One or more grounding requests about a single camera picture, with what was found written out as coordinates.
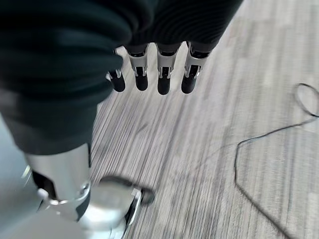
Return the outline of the right robot hand black cloth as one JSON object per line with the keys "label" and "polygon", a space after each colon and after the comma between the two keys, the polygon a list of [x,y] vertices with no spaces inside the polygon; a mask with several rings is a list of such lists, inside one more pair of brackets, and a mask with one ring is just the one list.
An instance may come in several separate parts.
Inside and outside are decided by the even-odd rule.
{"label": "right robot hand black cloth", "polygon": [[189,94],[239,0],[3,0],[0,113],[23,152],[41,208],[80,224],[87,239],[121,239],[155,193],[118,176],[92,186],[97,106],[122,92],[129,55],[136,87],[148,87],[148,46],[157,46],[158,92],[166,95],[180,45]]}

